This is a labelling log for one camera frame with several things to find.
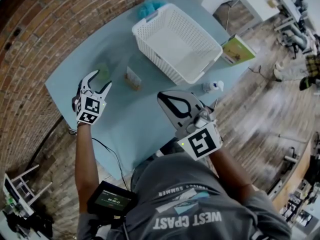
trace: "white laundry basket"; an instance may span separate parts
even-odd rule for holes
[[[133,26],[140,51],[176,85],[194,84],[221,56],[222,47],[174,4]]]

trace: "gray t-shirt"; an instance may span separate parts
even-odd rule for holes
[[[257,191],[241,205],[227,195],[209,168],[181,153],[153,161],[134,192],[138,205],[125,218],[130,240],[291,238],[291,229],[265,192]],[[96,218],[80,215],[78,240],[92,238],[88,222]],[[126,239],[123,226],[111,229],[107,239]]]

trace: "blue cloth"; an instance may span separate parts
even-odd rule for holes
[[[165,4],[167,4],[166,0],[145,0],[138,11],[139,19],[146,18]]]

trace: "small screen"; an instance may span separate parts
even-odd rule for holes
[[[130,201],[131,199],[129,198],[104,190],[94,203],[110,209],[123,211]]]

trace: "white bottle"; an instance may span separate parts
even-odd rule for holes
[[[202,89],[205,93],[210,94],[219,89],[223,92],[224,86],[225,84],[222,81],[205,82],[202,84]]]

